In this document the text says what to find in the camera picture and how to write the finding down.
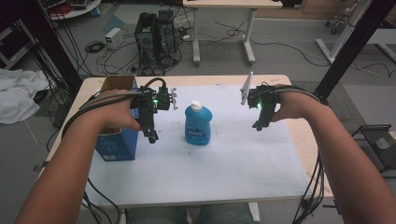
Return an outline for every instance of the bottle cap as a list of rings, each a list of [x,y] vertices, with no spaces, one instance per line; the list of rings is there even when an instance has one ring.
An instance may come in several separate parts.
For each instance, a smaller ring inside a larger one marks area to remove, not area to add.
[[[202,104],[199,101],[191,101],[191,109],[194,112],[199,112],[202,109]]]

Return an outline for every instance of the bottle label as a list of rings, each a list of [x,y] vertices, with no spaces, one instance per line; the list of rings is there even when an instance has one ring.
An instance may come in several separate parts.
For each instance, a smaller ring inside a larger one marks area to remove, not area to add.
[[[189,125],[187,127],[187,134],[189,135],[189,138],[195,140],[195,141],[205,141],[206,139],[206,133],[194,126]]]

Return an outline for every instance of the forearm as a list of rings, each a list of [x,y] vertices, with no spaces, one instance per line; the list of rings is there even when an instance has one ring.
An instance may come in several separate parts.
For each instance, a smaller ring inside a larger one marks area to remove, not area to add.
[[[82,115],[70,126],[26,199],[17,223],[76,222],[94,144],[102,129],[95,119],[87,116]]]
[[[312,110],[306,119],[317,139],[326,175],[345,221],[357,217],[353,221],[394,222],[395,198],[376,167],[329,107],[318,105]]]

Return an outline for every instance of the jeans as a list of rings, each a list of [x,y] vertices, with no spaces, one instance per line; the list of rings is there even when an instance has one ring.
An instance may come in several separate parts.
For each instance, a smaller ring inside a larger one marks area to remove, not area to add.
[[[132,208],[127,224],[189,224],[183,206]],[[253,224],[248,203],[203,205],[194,224]]]

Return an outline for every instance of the blue bottle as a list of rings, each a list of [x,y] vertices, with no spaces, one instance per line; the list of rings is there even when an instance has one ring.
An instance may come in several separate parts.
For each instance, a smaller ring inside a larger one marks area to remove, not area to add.
[[[192,145],[205,146],[210,141],[210,120],[212,113],[199,101],[191,101],[186,108],[186,141]]]

